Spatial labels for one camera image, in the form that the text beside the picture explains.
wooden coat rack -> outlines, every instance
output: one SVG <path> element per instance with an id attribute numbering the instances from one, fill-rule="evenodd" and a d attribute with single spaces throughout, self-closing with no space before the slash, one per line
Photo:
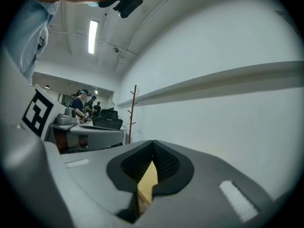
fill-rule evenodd
<path id="1" fill-rule="evenodd" d="M 130 117 L 130 131 L 129 131 L 129 143 L 131 143 L 132 125 L 136 123 L 136 122 L 132 123 L 134 106 L 137 104 L 137 103 L 135 103 L 136 88 L 137 88 L 137 86 L 135 85 L 134 93 L 131 91 L 131 93 L 133 94 L 132 110 L 131 111 L 128 110 L 128 112 L 131 113 L 131 117 Z"/>

white surface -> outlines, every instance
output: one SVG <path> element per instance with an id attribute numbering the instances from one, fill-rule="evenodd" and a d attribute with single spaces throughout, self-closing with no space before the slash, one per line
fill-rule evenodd
<path id="1" fill-rule="evenodd" d="M 37 62 L 35 72 L 81 82 L 108 91 L 118 90 L 120 76 L 113 71 L 99 67 L 94 64 L 94 61 L 94 58 L 87 60 L 86 58 L 73 57 L 65 50 L 55 52 L 46 50 L 42 59 Z"/>
<path id="2" fill-rule="evenodd" d="M 273 1 L 231 0 L 182 19 L 142 52 L 113 101 L 131 99 L 135 84 L 143 95 L 227 69 L 304 60 L 279 8 Z M 132 143 L 157 139 L 213 154 L 277 199 L 294 186 L 304 155 L 304 88 L 290 88 L 288 80 L 302 78 L 260 78 L 139 103 Z M 118 109 L 124 123 L 127 109 Z"/>
<path id="3" fill-rule="evenodd" d="M 99 89 L 99 94 L 94 94 L 95 88 L 91 85 L 84 85 L 78 82 L 53 77 L 50 75 L 34 73 L 33 83 L 40 85 L 54 100 L 58 101 L 58 96 L 60 94 L 59 102 L 62 101 L 63 94 L 71 95 L 76 94 L 80 89 L 87 89 L 92 95 L 96 96 L 96 100 L 93 103 L 93 106 L 100 102 L 101 109 L 107 109 L 109 104 L 109 96 L 112 96 L 113 93 L 105 90 Z M 44 88 L 45 85 L 49 85 L 50 89 Z"/>
<path id="4" fill-rule="evenodd" d="M 88 198 L 88 194 L 80 188 L 79 183 L 75 181 L 75 178 L 63 163 L 62 156 L 60 156 L 56 146 L 50 142 L 45 142 L 44 145 L 50 171 L 62 199 L 66 203 L 74 226 L 76 228 L 87 228 L 88 224 L 92 228 L 99 228 L 100 224 L 105 224 L 105 227 L 121 226 L 121 220 L 118 217 L 105 211 L 102 206 Z M 132 227 L 128 223 L 124 225 L 127 228 Z"/>
<path id="5" fill-rule="evenodd" d="M 45 139 L 45 136 L 46 136 L 46 134 L 47 134 L 49 125 L 50 125 L 51 123 L 53 123 L 53 122 L 56 120 L 58 114 L 64 114 L 66 108 L 65 108 L 62 104 L 60 104 L 60 103 L 58 103 L 56 100 L 54 100 L 54 99 L 53 99 L 48 93 L 46 93 L 46 91 L 45 91 L 43 88 L 41 88 L 39 85 L 36 84 L 36 85 L 34 86 L 34 88 L 35 88 L 36 91 L 38 91 L 40 94 L 42 94 L 42 95 L 46 98 L 47 101 L 49 101 L 49 102 L 53 105 L 52 108 L 50 109 L 50 112 L 48 113 L 48 116 L 47 116 L 47 118 L 46 118 L 46 120 L 45 120 L 45 122 L 44 122 L 44 125 L 43 125 L 43 130 L 42 130 L 42 132 L 41 132 L 40 138 L 41 138 L 42 140 L 44 140 L 44 139 Z M 25 116 L 30 122 L 32 122 L 32 120 L 34 119 L 34 115 L 37 114 L 37 112 L 35 113 L 35 111 L 33 110 L 33 108 L 34 108 L 35 105 L 40 109 L 39 116 L 41 117 L 41 119 L 44 118 L 45 112 L 46 112 L 46 110 L 47 110 L 47 106 L 44 105 L 44 103 L 41 102 L 39 99 L 38 99 L 35 103 L 34 103 L 34 102 L 31 102 L 31 103 L 30 103 L 30 107 L 29 107 L 29 109 L 28 109 L 28 113 L 27 113 L 26 116 Z M 36 123 L 35 123 L 35 128 L 36 128 L 37 130 L 40 128 L 40 124 L 41 124 L 41 122 L 36 121 Z M 24 121 L 21 121 L 21 122 L 20 122 L 20 125 L 21 125 L 23 128 L 25 128 L 25 129 L 31 131 L 30 127 L 29 127 Z"/>
<path id="6" fill-rule="evenodd" d="M 233 185 L 229 180 L 223 181 L 219 188 L 228 199 L 233 210 L 237 213 L 240 220 L 245 223 L 258 214 L 258 211 L 250 201 Z"/>
<path id="7" fill-rule="evenodd" d="M 121 127 L 120 131 L 123 132 L 123 145 L 125 145 L 125 138 L 127 136 L 127 129 L 125 127 Z"/>
<path id="8" fill-rule="evenodd" d="M 86 123 L 84 123 L 83 125 L 90 125 L 90 126 L 93 126 L 93 121 L 86 122 Z"/>
<path id="9" fill-rule="evenodd" d="M 207 6 L 217 0 L 202 1 Z M 89 71 L 98 67 L 107 69 L 111 73 L 116 69 L 116 74 L 122 75 L 136 59 L 136 55 L 159 33 L 175 23 L 176 19 L 201 8 L 203 4 L 200 0 L 143 0 L 143 4 L 126 19 L 119 17 L 118 13 L 112 9 L 114 6 L 102 9 L 92 8 L 86 4 L 62 2 L 50 23 L 50 40 L 46 51 L 50 52 L 52 57 L 57 57 L 58 52 L 67 52 L 69 48 L 72 53 L 69 55 L 70 61 L 58 62 L 63 67 L 73 67 L 74 61 L 84 59 L 83 63 Z M 139 29 L 139 26 L 152 13 L 153 15 Z M 94 55 L 88 53 L 88 32 L 91 20 L 99 21 Z M 68 36 L 61 34 L 64 30 L 63 25 L 66 27 L 65 31 L 69 33 Z M 129 52 L 124 54 L 118 64 L 118 58 L 123 54 L 122 48 L 126 48 L 136 31 L 138 33 L 130 43 Z M 116 46 L 119 48 L 118 53 L 114 52 Z"/>
<path id="10" fill-rule="evenodd" d="M 35 90 L 20 73 L 9 53 L 2 46 L 0 46 L 0 65 L 0 87 L 9 89 L 2 92 L 3 99 L 8 100 L 0 105 L 0 121 L 6 126 L 17 125 L 20 124 L 31 103 Z"/>
<path id="11" fill-rule="evenodd" d="M 91 54 L 94 54 L 97 27 L 98 27 L 98 22 L 91 20 L 90 30 L 89 30 L 89 53 Z"/>
<path id="12" fill-rule="evenodd" d="M 132 98 L 135 84 L 140 96 L 228 69 L 304 60 L 300 38 L 274 11 L 281 7 L 273 0 L 227 0 L 174 23 L 123 77 L 118 103 Z"/>
<path id="13" fill-rule="evenodd" d="M 113 104 L 113 95 L 114 95 L 114 93 L 110 94 L 110 96 L 109 96 L 109 102 L 108 102 L 108 107 L 107 107 L 107 109 L 110 109 L 110 108 L 112 108 L 112 107 L 115 107 L 115 105 Z"/>
<path id="14" fill-rule="evenodd" d="M 90 163 L 89 160 L 81 159 L 81 160 L 78 160 L 78 161 L 67 162 L 65 164 L 66 164 L 66 167 L 68 169 L 71 169 L 71 168 L 76 168 L 76 167 L 79 167 L 79 166 L 87 165 L 89 163 Z"/>

ceiling light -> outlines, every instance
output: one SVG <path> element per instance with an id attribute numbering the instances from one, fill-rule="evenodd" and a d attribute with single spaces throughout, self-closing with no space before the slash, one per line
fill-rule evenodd
<path id="1" fill-rule="evenodd" d="M 89 53 L 94 54 L 95 37 L 97 32 L 98 22 L 91 20 L 89 32 Z"/>

black camera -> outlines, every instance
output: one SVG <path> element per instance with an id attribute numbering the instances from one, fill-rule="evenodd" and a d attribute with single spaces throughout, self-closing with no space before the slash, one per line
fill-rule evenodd
<path id="1" fill-rule="evenodd" d="M 121 18 L 127 18 L 135 9 L 137 9 L 143 0 L 119 0 L 119 4 L 113 8 L 118 11 Z"/>

white wall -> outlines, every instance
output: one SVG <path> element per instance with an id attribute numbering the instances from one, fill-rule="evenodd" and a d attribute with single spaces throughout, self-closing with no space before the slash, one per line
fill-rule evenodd
<path id="1" fill-rule="evenodd" d="M 58 96 L 60 94 L 59 102 L 61 103 L 62 96 L 63 95 L 71 95 L 75 94 L 81 86 L 75 85 L 75 83 L 68 84 L 66 81 L 62 80 L 53 80 L 49 78 L 43 78 L 43 77 L 33 77 L 33 85 L 38 84 L 40 87 L 42 87 L 53 99 L 58 101 Z M 94 89 L 88 89 L 89 92 L 96 96 L 96 100 L 93 105 L 96 105 L 97 102 L 100 102 L 101 109 L 107 109 L 109 105 L 109 95 L 112 95 L 112 93 L 101 91 L 98 89 L 98 94 L 94 93 Z"/>
<path id="2" fill-rule="evenodd" d="M 175 22 L 123 77 L 119 102 L 195 77 L 271 62 L 304 60 L 294 30 L 273 0 L 227 0 Z"/>
<path id="3" fill-rule="evenodd" d="M 107 107 L 107 109 L 115 107 L 114 98 L 113 98 L 114 94 L 115 94 L 115 93 L 112 93 L 112 94 L 110 94 L 110 96 L 109 96 L 109 102 L 108 102 L 108 107 Z"/>
<path id="4" fill-rule="evenodd" d="M 157 37 L 123 77 L 118 102 L 185 80 L 250 65 L 304 60 L 303 45 L 263 0 L 229 0 L 183 18 Z M 274 198 L 303 162 L 304 87 L 297 76 L 189 90 L 134 108 L 132 142 L 158 139 L 216 155 Z M 124 124 L 129 108 L 120 108 Z"/>
<path id="5" fill-rule="evenodd" d="M 56 100 L 56 101 L 58 101 L 59 95 L 62 94 L 61 92 L 58 92 L 58 91 L 46 89 L 46 88 L 44 87 L 45 85 L 44 85 L 44 86 L 39 85 L 39 86 L 40 86 L 41 88 L 43 88 L 44 91 L 47 92 L 48 95 L 49 95 L 50 97 L 52 97 L 54 100 Z"/>
<path id="6" fill-rule="evenodd" d="M 115 72 L 73 57 L 65 50 L 46 50 L 43 58 L 37 62 L 35 72 L 73 80 L 108 91 L 119 90 L 121 82 L 121 77 Z"/>

